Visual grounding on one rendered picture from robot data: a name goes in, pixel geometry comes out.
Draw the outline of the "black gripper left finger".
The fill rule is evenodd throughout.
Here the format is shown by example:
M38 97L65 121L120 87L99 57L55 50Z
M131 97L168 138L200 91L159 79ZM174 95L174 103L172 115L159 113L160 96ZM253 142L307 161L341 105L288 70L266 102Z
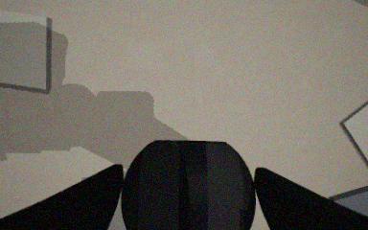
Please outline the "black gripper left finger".
M122 165L106 168L0 218L0 230L108 230L124 180Z

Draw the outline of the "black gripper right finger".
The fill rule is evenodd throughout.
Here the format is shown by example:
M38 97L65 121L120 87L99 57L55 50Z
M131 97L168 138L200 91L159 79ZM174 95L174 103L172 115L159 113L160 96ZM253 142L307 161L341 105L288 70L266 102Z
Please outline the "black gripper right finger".
M270 230L368 230L368 217L318 195L267 168L254 187Z

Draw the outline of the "black rounded unit with label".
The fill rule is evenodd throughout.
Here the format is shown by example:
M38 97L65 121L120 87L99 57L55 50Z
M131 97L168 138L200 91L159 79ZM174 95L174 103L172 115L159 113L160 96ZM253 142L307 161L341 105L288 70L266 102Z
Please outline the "black rounded unit with label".
M250 230L256 194L227 142L154 140L130 164L121 206L126 230Z

